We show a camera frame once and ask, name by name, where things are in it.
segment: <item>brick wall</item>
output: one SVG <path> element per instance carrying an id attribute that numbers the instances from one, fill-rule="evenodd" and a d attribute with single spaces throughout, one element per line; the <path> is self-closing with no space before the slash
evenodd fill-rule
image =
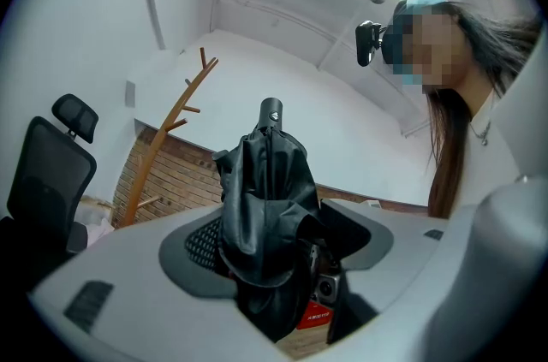
<path id="1" fill-rule="evenodd" d="M 113 199 L 115 206 L 113 225 L 115 228 L 124 218 L 129 191 L 137 174 L 140 160 L 145 156 L 154 134 L 155 131 L 150 128 L 145 128 L 140 134 L 120 175 Z M 138 209 L 135 222 L 148 221 L 189 208 L 221 202 L 223 190 L 219 183 L 217 166 L 211 160 L 211 154 L 210 151 L 200 149 L 174 137 L 166 137 L 152 163 L 151 172 L 146 178 L 145 188 L 140 197 L 140 200 L 143 201 L 160 196 L 160 200 Z M 318 196 L 320 199 L 346 199 L 353 202 L 375 199 L 320 185 L 318 185 Z M 387 210 L 426 214 L 426 208 L 418 205 L 407 205 L 382 199 L 379 201 L 381 206 Z"/>

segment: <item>woman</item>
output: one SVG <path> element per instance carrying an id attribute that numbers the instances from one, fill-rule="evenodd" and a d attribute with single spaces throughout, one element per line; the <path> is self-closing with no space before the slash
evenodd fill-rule
<path id="1" fill-rule="evenodd" d="M 518 174 L 509 154 L 490 148 L 489 114 L 521 71 L 541 24 L 540 18 L 493 21 L 447 0 L 397 4 L 383 36 L 383 57 L 396 74 L 422 84 L 428 99 L 437 167 L 431 217 L 448 218 L 459 205 L 477 204 Z"/>

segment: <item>red label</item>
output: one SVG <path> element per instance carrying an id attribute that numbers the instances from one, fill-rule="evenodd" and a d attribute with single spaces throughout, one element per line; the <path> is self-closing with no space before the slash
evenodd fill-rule
<path id="1" fill-rule="evenodd" d="M 308 301 L 305 314 L 302 316 L 297 330 L 310 329 L 311 327 L 318 327 L 320 325 L 326 325 L 331 321 L 333 311 L 330 311 L 327 307 L 323 307 L 313 301 Z"/>

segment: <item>black umbrella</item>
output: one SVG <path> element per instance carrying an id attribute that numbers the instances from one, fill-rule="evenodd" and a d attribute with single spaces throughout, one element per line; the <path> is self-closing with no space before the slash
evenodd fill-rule
<path id="1" fill-rule="evenodd" d="M 312 242 L 325 232 L 307 152 L 282 131 L 282 109 L 264 100 L 255 129 L 213 155 L 224 203 L 219 253 L 238 282 L 239 307 L 273 341 L 301 319 Z"/>

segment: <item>wooden coat rack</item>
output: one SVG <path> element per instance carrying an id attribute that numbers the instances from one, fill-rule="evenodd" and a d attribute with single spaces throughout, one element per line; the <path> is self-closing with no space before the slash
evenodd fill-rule
<path id="1" fill-rule="evenodd" d="M 209 72 L 211 72 L 219 62 L 216 57 L 211 59 L 209 62 L 206 62 L 206 51 L 203 47 L 200 47 L 200 56 L 202 61 L 201 71 L 192 82 L 189 80 L 185 80 L 188 85 L 187 89 L 181 95 L 179 100 L 177 100 L 176 104 L 173 106 L 167 117 L 165 117 L 164 123 L 162 123 L 160 129 L 156 132 L 156 135 L 154 136 L 154 139 L 152 140 L 152 143 L 148 148 L 146 155 L 143 157 L 140 163 L 139 172 L 137 173 L 137 176 L 135 176 L 134 184 L 131 187 L 131 193 L 129 194 L 128 206 L 126 208 L 126 216 L 124 217 L 122 223 L 123 227 L 127 227 L 128 225 L 132 225 L 134 223 L 135 213 L 138 208 L 151 204 L 152 202 L 160 199 L 159 196 L 155 196 L 154 198 L 148 199 L 141 203 L 139 202 L 140 195 L 143 191 L 143 187 L 145 186 L 146 177 L 151 170 L 152 162 L 154 161 L 154 158 L 156 157 L 156 154 L 158 153 L 160 147 L 162 147 L 166 135 L 169 131 L 172 131 L 173 129 L 187 123 L 187 119 L 181 119 L 176 122 L 177 117 L 179 116 L 181 111 L 185 110 L 195 113 L 200 112 L 198 108 L 187 106 L 187 101 L 194 94 L 196 88 L 198 88 L 202 80 L 206 78 Z"/>

